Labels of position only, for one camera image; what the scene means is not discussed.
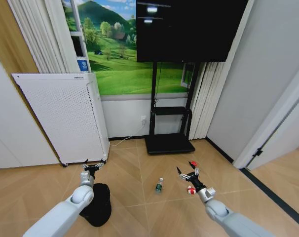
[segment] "green bottle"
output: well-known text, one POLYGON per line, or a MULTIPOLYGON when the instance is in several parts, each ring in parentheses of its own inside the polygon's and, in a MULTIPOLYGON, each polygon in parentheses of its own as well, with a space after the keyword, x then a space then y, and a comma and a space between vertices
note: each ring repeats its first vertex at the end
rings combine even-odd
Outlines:
POLYGON ((156 185, 155 190, 158 194, 161 193, 161 190, 163 189, 163 180, 163 178, 160 178, 158 184, 156 185))

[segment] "white curtain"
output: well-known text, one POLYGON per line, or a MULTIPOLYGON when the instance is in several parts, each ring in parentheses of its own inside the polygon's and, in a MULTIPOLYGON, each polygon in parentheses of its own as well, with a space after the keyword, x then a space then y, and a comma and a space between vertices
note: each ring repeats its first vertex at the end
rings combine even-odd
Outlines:
POLYGON ((206 63, 202 66, 191 105, 192 122, 189 139, 205 138, 207 135, 253 3, 254 0, 249 0, 247 3, 226 61, 221 63, 206 63))
POLYGON ((60 0, 8 0, 40 73, 80 73, 60 0))

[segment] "flat screen tv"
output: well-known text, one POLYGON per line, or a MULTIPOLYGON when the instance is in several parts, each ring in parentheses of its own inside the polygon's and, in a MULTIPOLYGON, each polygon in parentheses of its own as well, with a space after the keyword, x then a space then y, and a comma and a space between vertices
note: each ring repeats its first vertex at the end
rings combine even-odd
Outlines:
POLYGON ((223 62, 247 0, 137 0, 138 62, 223 62))

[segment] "wooden wall panel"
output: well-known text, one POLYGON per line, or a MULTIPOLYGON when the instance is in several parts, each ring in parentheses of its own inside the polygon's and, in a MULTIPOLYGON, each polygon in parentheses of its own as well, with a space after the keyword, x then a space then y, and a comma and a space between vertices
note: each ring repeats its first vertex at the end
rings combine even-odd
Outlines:
POLYGON ((0 62, 56 157, 58 157, 26 97, 11 76, 12 73, 38 73, 38 69, 7 0, 0 0, 0 62))

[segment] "door hinge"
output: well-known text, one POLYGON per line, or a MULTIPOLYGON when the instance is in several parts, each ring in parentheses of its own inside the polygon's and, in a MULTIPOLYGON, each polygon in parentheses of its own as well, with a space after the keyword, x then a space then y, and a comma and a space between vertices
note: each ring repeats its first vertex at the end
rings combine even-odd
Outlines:
POLYGON ((253 157, 258 157, 258 156, 260 156, 262 153, 263 153, 262 149, 261 149, 261 148, 257 148, 256 153, 253 154, 253 157))

